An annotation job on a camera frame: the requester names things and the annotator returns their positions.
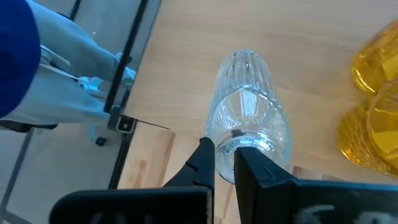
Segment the wooden surface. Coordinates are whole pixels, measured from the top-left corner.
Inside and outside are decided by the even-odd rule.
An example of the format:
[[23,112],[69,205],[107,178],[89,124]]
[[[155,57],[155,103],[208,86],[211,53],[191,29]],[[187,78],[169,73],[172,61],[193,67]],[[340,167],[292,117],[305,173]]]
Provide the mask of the wooden surface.
[[220,63],[233,50],[251,49],[277,85],[294,165],[397,183],[350,163],[336,140],[340,118],[362,97],[351,59],[397,11],[396,0],[164,0],[124,113],[202,137]]
[[[163,186],[184,165],[199,145],[199,138],[145,123],[138,123],[120,177],[119,189]],[[338,180],[316,170],[292,167],[302,179]],[[234,186],[215,175],[215,224],[240,223]]]

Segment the wooden board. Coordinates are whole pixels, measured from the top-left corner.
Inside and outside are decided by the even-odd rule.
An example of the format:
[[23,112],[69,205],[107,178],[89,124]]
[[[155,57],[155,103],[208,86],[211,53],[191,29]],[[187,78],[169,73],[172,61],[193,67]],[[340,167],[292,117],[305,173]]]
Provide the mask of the wooden board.
[[164,0],[124,113],[202,137],[220,63],[236,49],[255,50],[289,118],[294,165],[394,182],[347,161],[336,134],[363,97],[351,59],[397,11],[395,0]]
[[[171,179],[199,145],[199,138],[138,123],[120,177],[118,189],[159,188]],[[301,179],[340,180],[317,170],[291,167]],[[215,223],[240,223],[236,192],[215,175]]]

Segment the yellow glass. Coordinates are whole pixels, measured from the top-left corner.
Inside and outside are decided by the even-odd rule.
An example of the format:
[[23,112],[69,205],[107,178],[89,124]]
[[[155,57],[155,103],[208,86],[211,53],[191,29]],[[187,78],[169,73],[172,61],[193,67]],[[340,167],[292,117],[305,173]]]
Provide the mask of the yellow glass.
[[391,22],[359,51],[352,72],[355,83],[369,95],[398,77],[398,21]]
[[338,140],[355,164],[398,177],[398,79],[343,116]]

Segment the blue fabric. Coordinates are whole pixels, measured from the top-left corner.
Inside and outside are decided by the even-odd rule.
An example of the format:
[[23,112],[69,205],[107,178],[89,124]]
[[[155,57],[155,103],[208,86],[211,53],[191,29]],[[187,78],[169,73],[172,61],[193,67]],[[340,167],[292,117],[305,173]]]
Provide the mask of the blue fabric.
[[0,118],[21,102],[39,61],[39,33],[29,5],[0,0]]

